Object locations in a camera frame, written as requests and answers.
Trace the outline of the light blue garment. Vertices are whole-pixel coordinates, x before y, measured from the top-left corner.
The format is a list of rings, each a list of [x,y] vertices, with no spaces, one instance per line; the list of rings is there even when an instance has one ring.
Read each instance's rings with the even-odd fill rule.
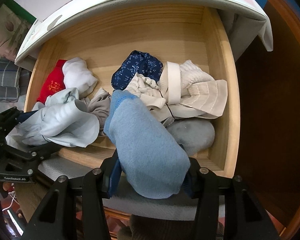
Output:
[[[7,136],[7,142],[16,148],[47,142],[85,148],[97,139],[99,131],[99,120],[79,100],[78,89],[67,88],[48,96],[45,104],[37,102]]]

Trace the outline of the blue fleece garment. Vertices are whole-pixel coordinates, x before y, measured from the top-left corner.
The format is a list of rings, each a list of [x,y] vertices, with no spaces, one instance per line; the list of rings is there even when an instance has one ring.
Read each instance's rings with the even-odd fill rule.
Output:
[[[126,90],[113,91],[104,132],[136,193],[150,199],[179,193],[189,157],[140,98]]]

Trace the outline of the grey striped underwear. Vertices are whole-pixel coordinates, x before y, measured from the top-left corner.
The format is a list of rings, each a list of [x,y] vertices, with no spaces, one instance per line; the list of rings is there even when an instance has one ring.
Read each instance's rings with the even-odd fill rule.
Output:
[[[111,95],[103,88],[100,88],[92,99],[82,98],[88,112],[98,118],[100,131],[104,129],[104,124],[110,113]]]

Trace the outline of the navy floral underwear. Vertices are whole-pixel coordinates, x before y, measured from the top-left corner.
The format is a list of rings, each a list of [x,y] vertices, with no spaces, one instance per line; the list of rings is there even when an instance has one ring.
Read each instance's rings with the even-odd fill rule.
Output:
[[[134,50],[111,77],[111,86],[115,90],[124,90],[136,73],[158,82],[163,64],[149,53]]]

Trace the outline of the wooden drawer with grey front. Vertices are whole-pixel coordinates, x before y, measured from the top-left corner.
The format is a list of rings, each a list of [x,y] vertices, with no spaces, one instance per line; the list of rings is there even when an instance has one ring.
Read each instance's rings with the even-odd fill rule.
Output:
[[[235,171],[240,131],[237,73],[230,43],[216,9],[203,5],[136,5],[97,13],[45,41],[30,85],[25,111],[30,111],[40,89],[59,59],[81,57],[98,78],[94,93],[102,87],[112,92],[111,76],[133,50],[148,52],[162,63],[191,60],[215,79],[228,83],[228,101],[223,115],[212,121],[215,142],[194,157],[201,167],[232,178]],[[63,148],[42,162],[39,170],[52,180],[60,175],[80,177],[99,167],[114,152],[108,138],[99,138],[86,148]],[[121,177],[117,194],[103,201],[107,213],[127,213],[169,220],[194,220],[196,200],[181,192],[168,199],[152,200],[138,195]]]

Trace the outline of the grey plaid cloth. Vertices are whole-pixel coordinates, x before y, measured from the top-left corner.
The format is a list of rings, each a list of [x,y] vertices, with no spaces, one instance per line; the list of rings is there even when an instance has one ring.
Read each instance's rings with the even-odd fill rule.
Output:
[[[17,102],[27,93],[31,72],[0,56],[0,101]]]

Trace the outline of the red folded garment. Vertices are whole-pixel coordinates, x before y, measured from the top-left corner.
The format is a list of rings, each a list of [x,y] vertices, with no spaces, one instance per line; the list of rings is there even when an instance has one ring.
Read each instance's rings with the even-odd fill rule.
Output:
[[[66,60],[58,60],[52,72],[47,76],[37,102],[45,104],[47,97],[56,94],[57,92],[65,89],[64,74],[62,68]]]

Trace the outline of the grey cushion object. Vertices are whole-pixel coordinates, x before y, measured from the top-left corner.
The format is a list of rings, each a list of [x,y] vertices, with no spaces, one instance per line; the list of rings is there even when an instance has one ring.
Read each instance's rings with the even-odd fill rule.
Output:
[[[215,139],[215,129],[211,122],[200,118],[175,121],[167,130],[189,157],[207,150]]]

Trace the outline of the white folded garment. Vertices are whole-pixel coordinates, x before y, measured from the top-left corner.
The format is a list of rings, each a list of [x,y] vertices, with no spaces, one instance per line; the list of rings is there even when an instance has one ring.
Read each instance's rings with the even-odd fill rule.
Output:
[[[80,57],[66,61],[62,66],[62,72],[65,87],[77,88],[80,98],[91,94],[98,82],[98,79],[88,69],[86,61]]]

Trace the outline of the beige bra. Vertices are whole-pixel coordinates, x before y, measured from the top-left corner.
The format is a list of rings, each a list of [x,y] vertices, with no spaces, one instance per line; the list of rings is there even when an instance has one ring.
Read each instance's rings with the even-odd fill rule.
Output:
[[[160,96],[142,95],[140,99],[159,121],[217,119],[223,115],[228,99],[227,81],[215,80],[191,60],[183,64],[166,62],[157,84]]]

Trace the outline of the pink leaf curtain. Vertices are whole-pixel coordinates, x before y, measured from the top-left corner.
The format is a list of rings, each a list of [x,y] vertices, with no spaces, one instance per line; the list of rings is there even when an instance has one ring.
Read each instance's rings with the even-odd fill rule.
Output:
[[[0,7],[0,56],[14,61],[30,24],[6,5]]]

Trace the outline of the cream knitted garment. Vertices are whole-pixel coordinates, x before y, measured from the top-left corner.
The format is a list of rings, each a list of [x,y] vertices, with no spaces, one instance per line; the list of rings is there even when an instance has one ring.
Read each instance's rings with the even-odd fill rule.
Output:
[[[150,77],[145,77],[139,73],[135,73],[130,83],[125,88],[125,91],[128,91],[139,98],[142,95],[152,97],[160,96],[157,82]]]

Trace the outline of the white patterned nightstand cabinet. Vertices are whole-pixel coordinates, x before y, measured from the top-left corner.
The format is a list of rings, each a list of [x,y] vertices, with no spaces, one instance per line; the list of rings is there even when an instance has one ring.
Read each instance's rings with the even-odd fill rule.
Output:
[[[235,59],[243,54],[256,37],[261,39],[267,51],[273,50],[270,19],[255,0],[72,0],[42,22],[35,20],[21,44],[15,64],[32,69],[30,58],[44,42],[99,12],[169,2],[203,5],[220,10]]]

